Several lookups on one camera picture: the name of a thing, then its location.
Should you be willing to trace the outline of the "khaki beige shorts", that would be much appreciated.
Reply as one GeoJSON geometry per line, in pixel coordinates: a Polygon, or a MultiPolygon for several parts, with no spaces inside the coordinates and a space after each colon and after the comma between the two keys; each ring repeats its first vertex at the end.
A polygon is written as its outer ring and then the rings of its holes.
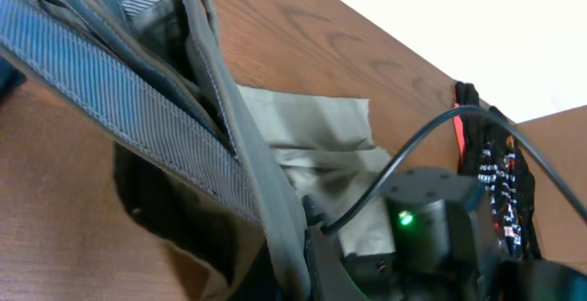
{"type": "Polygon", "coordinates": [[[239,85],[212,0],[1,0],[1,52],[111,136],[120,200],[207,300],[309,300],[308,228],[389,161],[365,99],[239,85]]]}

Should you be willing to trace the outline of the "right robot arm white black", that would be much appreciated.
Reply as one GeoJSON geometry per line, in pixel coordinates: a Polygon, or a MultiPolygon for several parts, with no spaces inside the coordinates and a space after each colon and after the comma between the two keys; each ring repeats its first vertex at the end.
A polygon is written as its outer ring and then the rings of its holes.
{"type": "Polygon", "coordinates": [[[383,173],[370,187],[391,225],[392,253],[341,258],[326,229],[309,227],[314,300],[583,300],[586,276],[568,266],[507,259],[476,179],[442,168],[383,173]]]}

